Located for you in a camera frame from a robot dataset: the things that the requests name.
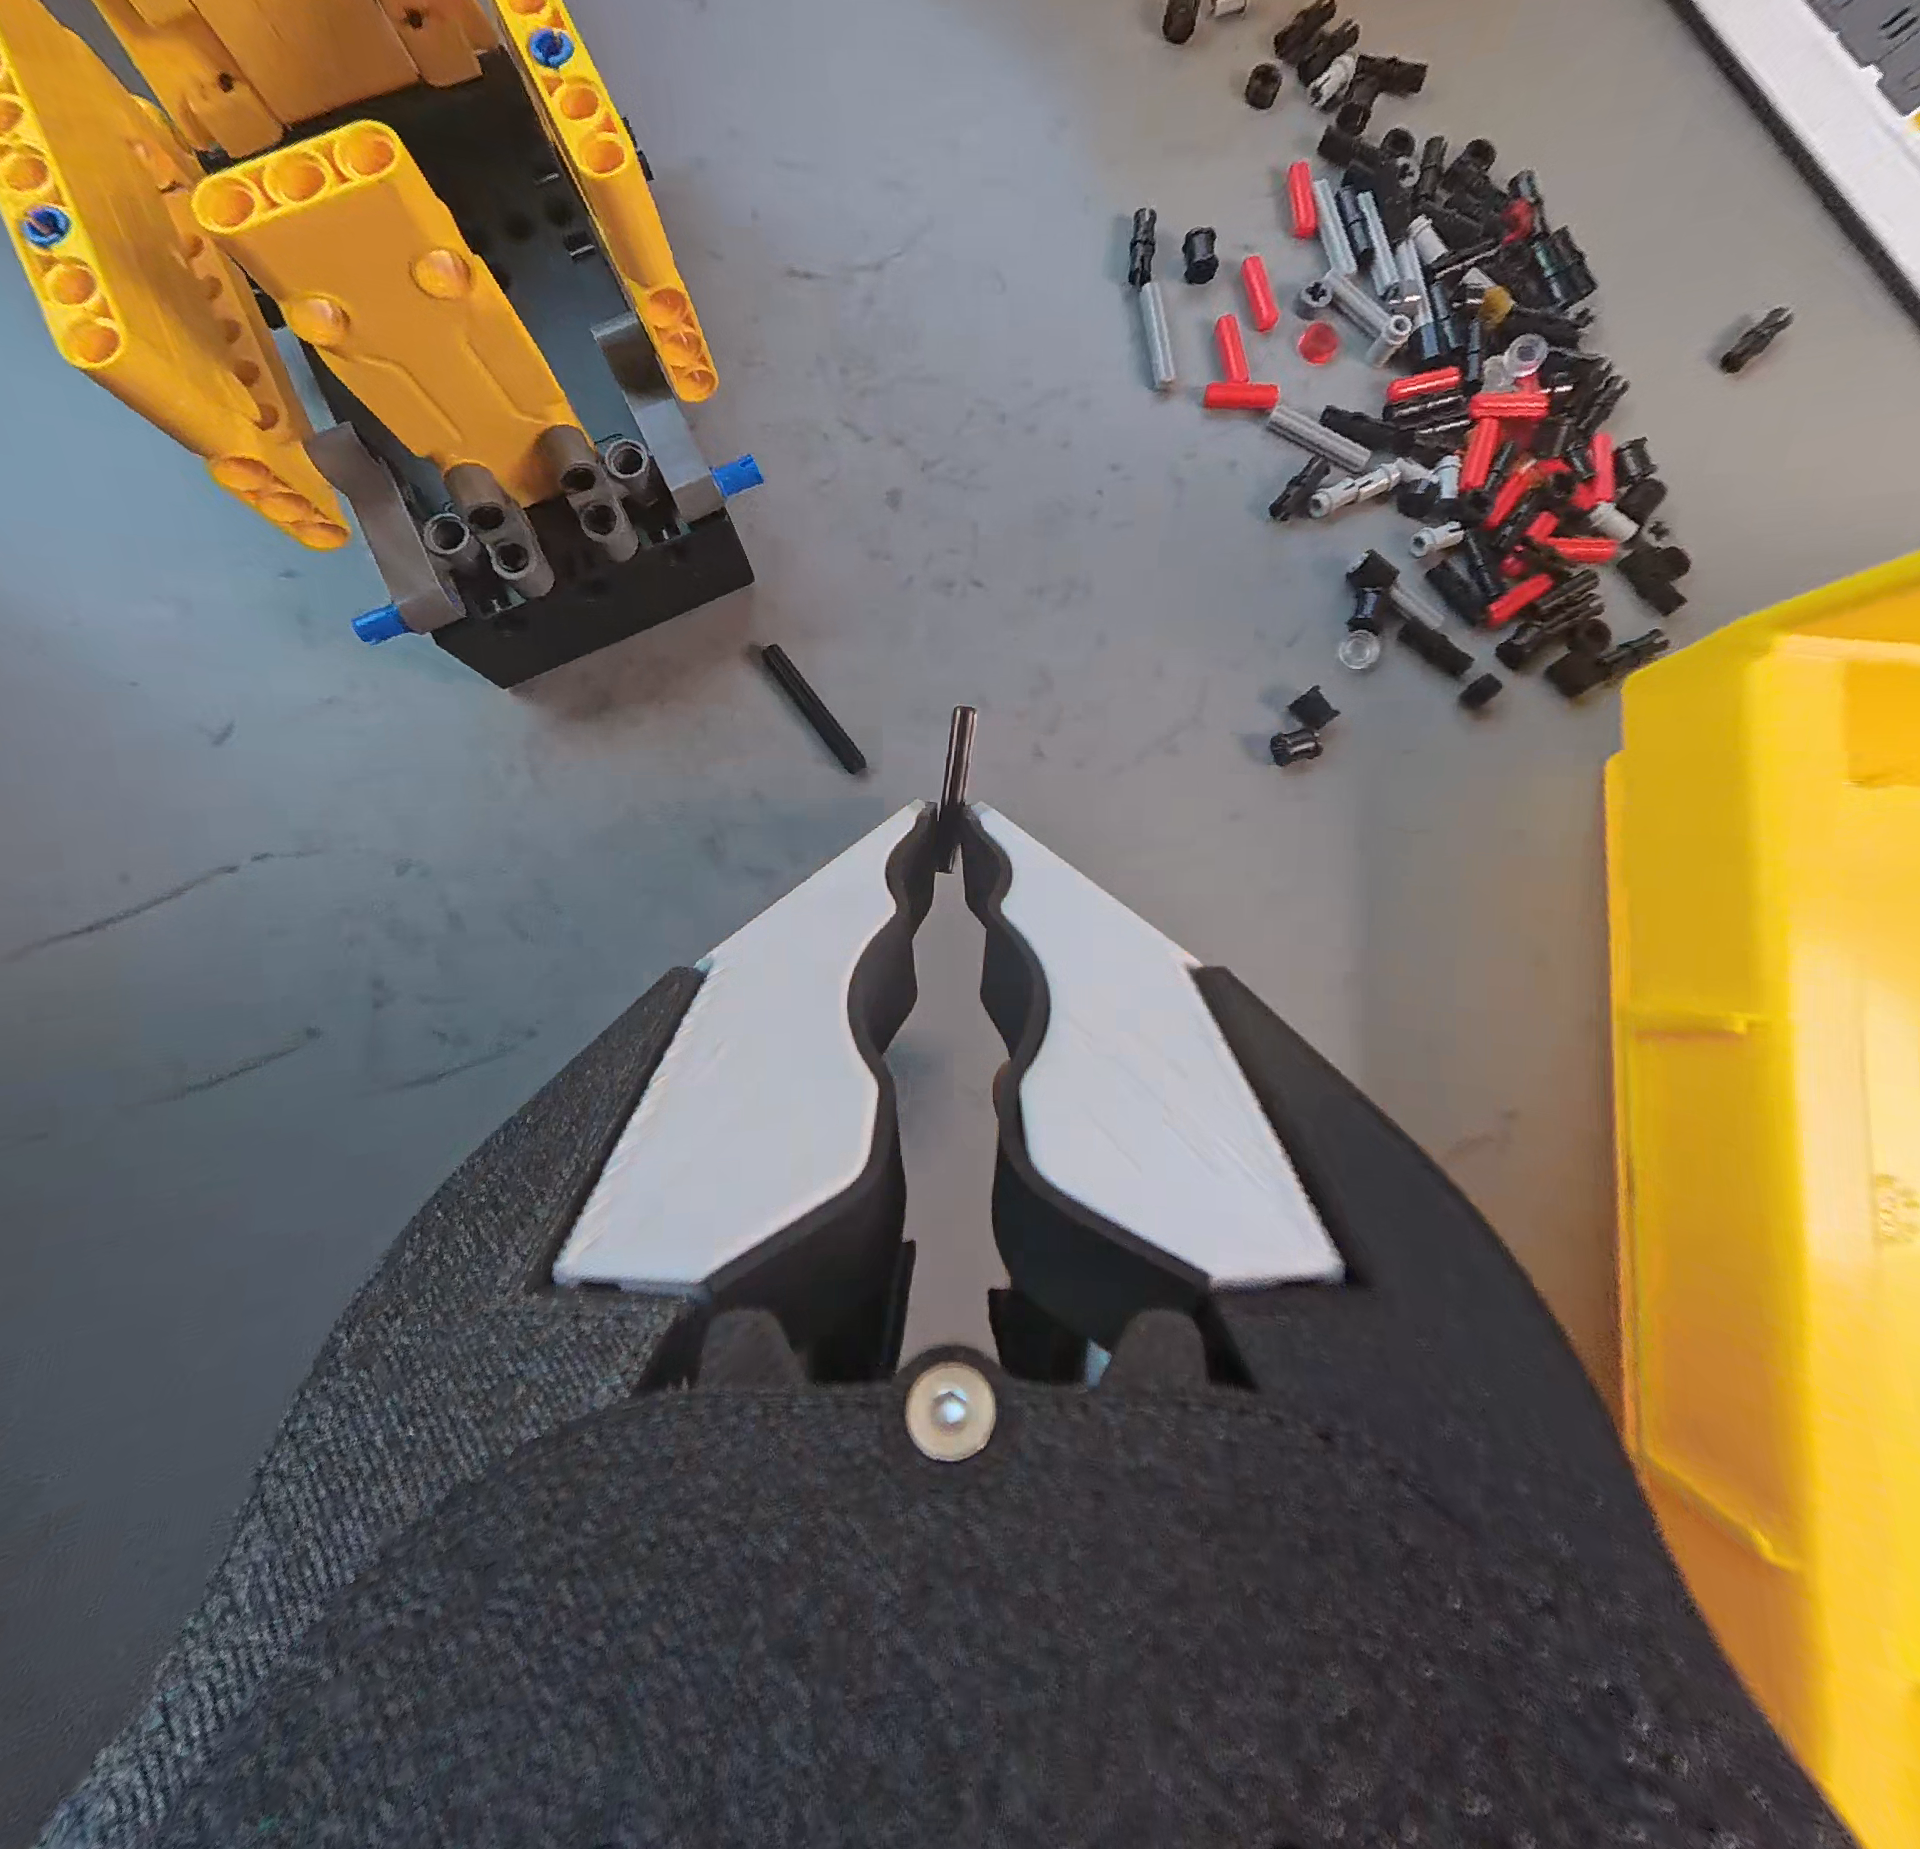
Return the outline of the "partly built yellow lego model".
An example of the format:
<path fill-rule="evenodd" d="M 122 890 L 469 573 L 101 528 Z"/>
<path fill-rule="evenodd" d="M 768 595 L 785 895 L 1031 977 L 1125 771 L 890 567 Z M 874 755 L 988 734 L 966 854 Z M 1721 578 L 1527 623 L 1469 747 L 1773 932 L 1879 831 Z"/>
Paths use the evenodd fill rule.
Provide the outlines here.
<path fill-rule="evenodd" d="M 499 690 L 755 573 L 650 164 L 563 0 L 3 0 L 5 239 L 61 360 Z"/>

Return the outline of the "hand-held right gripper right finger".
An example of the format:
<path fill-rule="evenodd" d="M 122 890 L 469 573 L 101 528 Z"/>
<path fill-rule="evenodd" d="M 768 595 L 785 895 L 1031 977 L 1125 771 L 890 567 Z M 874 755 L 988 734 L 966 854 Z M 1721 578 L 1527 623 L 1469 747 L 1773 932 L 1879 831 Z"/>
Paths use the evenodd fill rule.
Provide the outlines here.
<path fill-rule="evenodd" d="M 1004 813 L 962 820 L 996 1080 L 996 1246 L 1026 1292 L 1332 1286 L 1342 1253 L 1202 962 Z"/>

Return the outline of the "pile of small lego pins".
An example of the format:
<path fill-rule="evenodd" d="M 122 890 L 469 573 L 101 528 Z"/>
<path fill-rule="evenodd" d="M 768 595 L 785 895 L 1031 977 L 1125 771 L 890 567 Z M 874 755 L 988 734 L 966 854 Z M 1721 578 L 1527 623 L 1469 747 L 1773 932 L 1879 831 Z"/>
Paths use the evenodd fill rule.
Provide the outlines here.
<path fill-rule="evenodd" d="M 1595 344 L 1596 278 L 1536 172 L 1503 172 L 1484 137 L 1377 126 L 1427 80 L 1425 59 L 1372 54 L 1339 0 L 1277 26 L 1242 100 L 1274 110 L 1296 88 L 1323 126 L 1280 172 L 1283 233 L 1320 270 L 1283 299 L 1260 252 L 1189 229 L 1179 283 L 1223 289 L 1191 396 L 1296 458 L 1271 525 L 1405 525 L 1342 571 L 1345 677 L 1405 655 L 1476 719 L 1514 677 L 1586 704 L 1666 659 L 1691 552 L 1650 440 L 1613 432 L 1627 375 Z"/>

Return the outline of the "white instruction board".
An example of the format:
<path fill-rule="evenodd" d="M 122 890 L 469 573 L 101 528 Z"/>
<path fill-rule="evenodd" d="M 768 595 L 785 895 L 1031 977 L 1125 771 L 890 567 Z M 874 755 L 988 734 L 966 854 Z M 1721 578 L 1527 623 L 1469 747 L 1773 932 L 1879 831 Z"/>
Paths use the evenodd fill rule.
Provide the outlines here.
<path fill-rule="evenodd" d="M 1918 0 L 1672 0 L 1918 317 Z"/>

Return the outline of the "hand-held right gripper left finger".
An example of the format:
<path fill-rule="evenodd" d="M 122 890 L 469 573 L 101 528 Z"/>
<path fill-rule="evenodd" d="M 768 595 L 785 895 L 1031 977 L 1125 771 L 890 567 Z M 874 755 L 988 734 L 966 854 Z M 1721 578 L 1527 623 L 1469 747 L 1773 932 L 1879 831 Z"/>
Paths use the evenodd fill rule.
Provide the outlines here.
<path fill-rule="evenodd" d="M 906 1225 L 887 1051 L 919 999 L 924 807 L 910 803 L 695 967 L 554 1286 L 745 1292 L 877 1271 Z"/>

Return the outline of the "yellow plastic storage bin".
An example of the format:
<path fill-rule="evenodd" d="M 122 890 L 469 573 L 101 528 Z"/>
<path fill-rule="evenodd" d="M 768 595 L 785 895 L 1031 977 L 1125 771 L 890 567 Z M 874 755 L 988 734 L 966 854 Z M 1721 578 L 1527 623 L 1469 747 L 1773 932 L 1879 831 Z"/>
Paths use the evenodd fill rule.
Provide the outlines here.
<path fill-rule="evenodd" d="M 1918 1841 L 1918 567 L 1623 686 L 1620 1423 L 1747 1689 Z"/>

